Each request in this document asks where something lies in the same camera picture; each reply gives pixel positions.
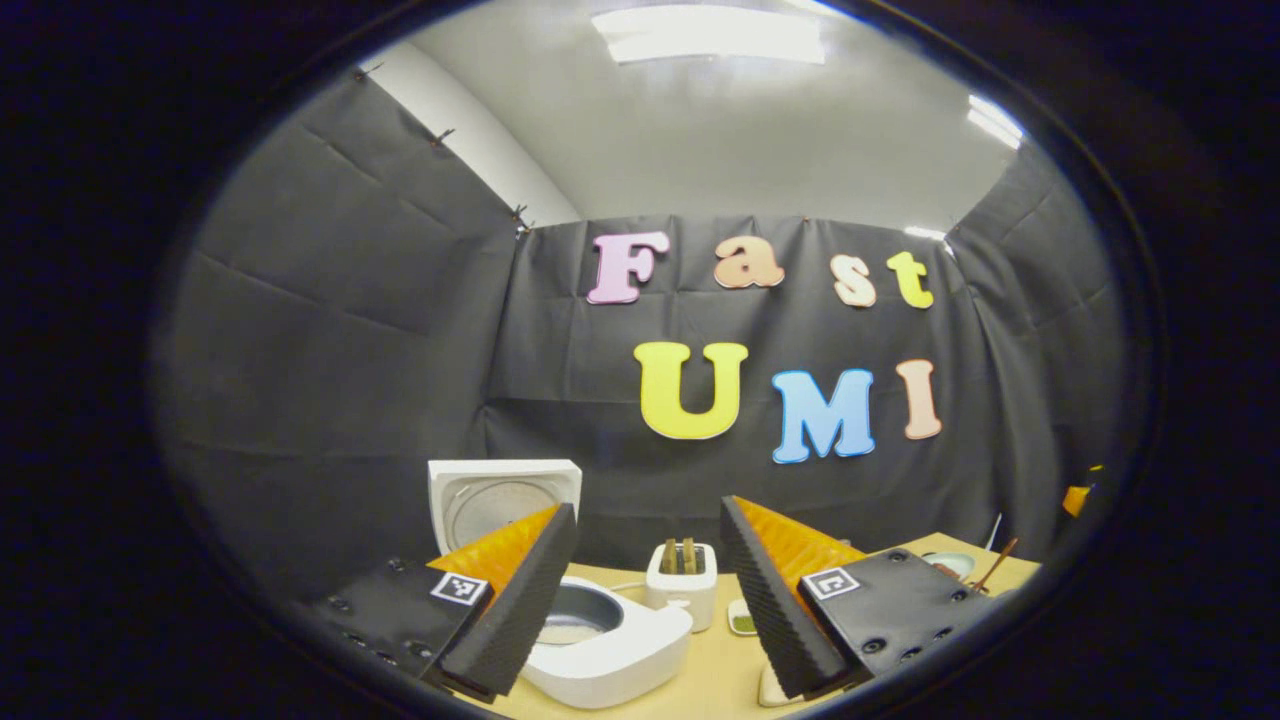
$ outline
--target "wooden table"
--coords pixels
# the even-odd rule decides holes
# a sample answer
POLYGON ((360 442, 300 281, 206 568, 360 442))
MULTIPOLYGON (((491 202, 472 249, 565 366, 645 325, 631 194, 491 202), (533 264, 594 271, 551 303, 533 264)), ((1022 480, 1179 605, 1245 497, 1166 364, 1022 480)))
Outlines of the wooden table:
MULTIPOLYGON (((980 579, 998 557, 980 547, 960 542, 942 533, 904 543, 915 555, 925 552, 964 552, 975 561, 970 582, 980 579)), ((991 597, 1019 588, 1039 568, 1037 562, 1007 557, 987 580, 991 597)), ((571 564, 566 575, 585 578, 607 588, 644 580, 637 570, 611 570, 590 565, 571 564)), ((616 591, 623 597, 644 601, 644 587, 616 591)), ((520 678, 507 697, 499 696, 493 705, 454 696, 481 707, 517 720, 585 719, 631 720, 659 719, 767 719, 780 717, 823 702, 832 696, 781 707, 762 707, 758 702, 760 673, 767 662, 764 648, 756 637, 735 635, 728 629, 728 603, 742 597, 737 575, 724 574, 716 584, 716 615, 712 626, 690 638, 689 655, 684 669, 659 688, 635 700, 602 710, 579 710, 543 694, 526 679, 520 678)))

